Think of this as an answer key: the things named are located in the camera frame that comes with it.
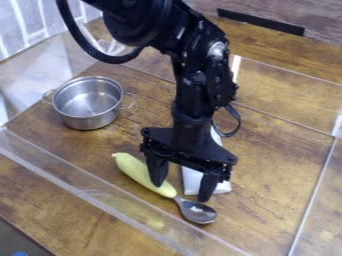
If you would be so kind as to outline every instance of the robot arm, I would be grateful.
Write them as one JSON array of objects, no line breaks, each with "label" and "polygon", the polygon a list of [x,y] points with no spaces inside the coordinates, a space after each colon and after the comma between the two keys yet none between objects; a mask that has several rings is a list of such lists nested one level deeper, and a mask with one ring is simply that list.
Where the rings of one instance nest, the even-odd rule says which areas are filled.
[{"label": "robot arm", "polygon": [[141,150],[157,186],[166,179],[170,161],[204,172],[198,200],[208,201],[218,182],[230,180],[237,163],[237,157],[210,135],[214,112],[220,108],[226,108],[240,119],[229,104],[236,99],[238,86],[229,68],[229,41],[224,31],[182,0],[83,0],[103,11],[114,38],[138,47],[127,56],[113,57],[87,45],[71,21],[67,0],[57,1],[74,38],[95,58],[123,63],[134,59],[146,46],[171,56],[177,79],[174,127],[143,128]]}]

